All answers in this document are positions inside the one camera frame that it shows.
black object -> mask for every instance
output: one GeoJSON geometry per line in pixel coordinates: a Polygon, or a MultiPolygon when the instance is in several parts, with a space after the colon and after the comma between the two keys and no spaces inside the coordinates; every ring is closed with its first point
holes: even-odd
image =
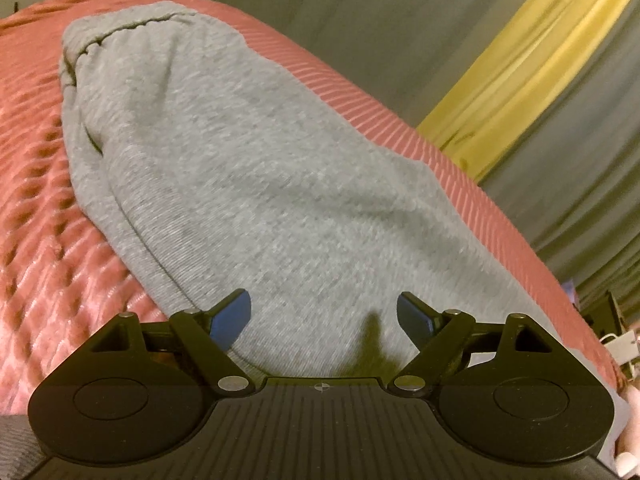
{"type": "Polygon", "coordinates": [[[47,459],[27,478],[616,478],[596,459],[609,393],[527,316],[476,323],[405,292],[398,321],[419,354],[386,387],[267,378],[256,390],[225,354],[250,309],[236,290],[168,322],[113,318],[32,395],[47,459]]]}

bed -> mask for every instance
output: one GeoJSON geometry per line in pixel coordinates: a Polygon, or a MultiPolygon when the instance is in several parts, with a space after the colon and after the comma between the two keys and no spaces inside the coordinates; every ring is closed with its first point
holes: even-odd
{"type": "MultiPolygon", "coordinates": [[[[26,413],[31,393],[108,319],[164,315],[76,203],[62,140],[61,36],[73,20],[161,0],[49,0],[0,21],[0,414],[26,413]]],[[[172,0],[228,23],[289,70],[361,134],[421,160],[463,221],[619,391],[620,368],[524,238],[464,173],[414,129],[292,41],[209,0],[172,0]]]]}

garment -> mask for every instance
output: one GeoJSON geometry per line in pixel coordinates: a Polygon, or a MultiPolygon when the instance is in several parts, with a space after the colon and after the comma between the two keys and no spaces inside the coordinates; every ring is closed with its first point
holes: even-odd
{"type": "Polygon", "coordinates": [[[228,25],[163,2],[78,20],[63,49],[79,204],[167,315],[246,288],[252,320],[229,355],[255,380],[388,380],[417,354],[396,319],[404,290],[481,322],[523,312],[558,338],[430,168],[371,143],[228,25]]]}

yellow fabric stripe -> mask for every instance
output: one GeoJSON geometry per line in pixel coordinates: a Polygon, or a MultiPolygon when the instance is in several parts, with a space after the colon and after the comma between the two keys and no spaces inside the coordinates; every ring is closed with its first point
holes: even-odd
{"type": "Polygon", "coordinates": [[[629,0],[527,0],[417,127],[479,182],[558,97],[629,0]]]}

mattress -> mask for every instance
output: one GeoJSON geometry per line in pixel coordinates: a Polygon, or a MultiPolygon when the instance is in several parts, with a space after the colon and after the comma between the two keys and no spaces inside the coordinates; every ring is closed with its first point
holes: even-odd
{"type": "MultiPolygon", "coordinates": [[[[26,413],[31,393],[118,312],[163,314],[84,216],[62,141],[61,37],[73,20],[161,0],[49,0],[0,20],[0,414],[26,413]]],[[[620,389],[624,377],[524,238],[465,174],[374,98],[240,10],[171,0],[238,30],[380,146],[421,160],[475,236],[545,311],[564,344],[620,389]]]]}

